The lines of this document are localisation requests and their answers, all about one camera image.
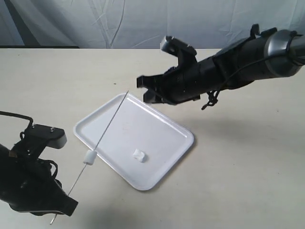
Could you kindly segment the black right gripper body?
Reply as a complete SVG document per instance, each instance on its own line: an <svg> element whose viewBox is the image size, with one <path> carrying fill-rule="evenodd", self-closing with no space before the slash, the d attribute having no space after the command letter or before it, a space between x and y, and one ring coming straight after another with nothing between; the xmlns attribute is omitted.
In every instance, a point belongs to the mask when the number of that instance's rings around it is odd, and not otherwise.
<svg viewBox="0 0 305 229"><path fill-rule="evenodd" d="M202 66L170 68L158 76L157 103L177 105L200 99L202 94Z"/></svg>

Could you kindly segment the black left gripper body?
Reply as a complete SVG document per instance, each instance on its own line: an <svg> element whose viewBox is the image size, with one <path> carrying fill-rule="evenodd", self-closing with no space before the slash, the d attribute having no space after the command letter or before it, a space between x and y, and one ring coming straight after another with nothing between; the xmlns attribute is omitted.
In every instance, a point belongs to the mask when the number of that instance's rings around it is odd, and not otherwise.
<svg viewBox="0 0 305 229"><path fill-rule="evenodd" d="M4 201L16 212L51 214L52 181L57 180L57 172L51 160L5 159Z"/></svg>

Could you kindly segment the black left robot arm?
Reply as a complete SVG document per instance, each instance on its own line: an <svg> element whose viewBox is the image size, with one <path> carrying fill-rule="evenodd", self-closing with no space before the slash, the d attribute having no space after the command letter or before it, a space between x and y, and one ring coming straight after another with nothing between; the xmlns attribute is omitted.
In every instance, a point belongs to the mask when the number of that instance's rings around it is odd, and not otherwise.
<svg viewBox="0 0 305 229"><path fill-rule="evenodd" d="M69 197L56 179L58 166L52 160L23 160L0 146L0 199L19 213L35 216L71 216L78 201Z"/></svg>

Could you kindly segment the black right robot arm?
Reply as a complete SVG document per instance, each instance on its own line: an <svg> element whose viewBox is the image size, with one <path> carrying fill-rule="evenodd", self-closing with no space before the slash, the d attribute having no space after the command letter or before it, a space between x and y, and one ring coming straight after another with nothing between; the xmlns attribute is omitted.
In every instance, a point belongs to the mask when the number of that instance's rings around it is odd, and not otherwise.
<svg viewBox="0 0 305 229"><path fill-rule="evenodd" d="M294 76L305 64L305 37L297 31L251 27L250 35L198 61L194 47L165 36L160 49L178 59L178 65L153 76L139 76L148 104L178 105L208 95L206 107L218 102L223 90L235 90L263 79Z"/></svg>

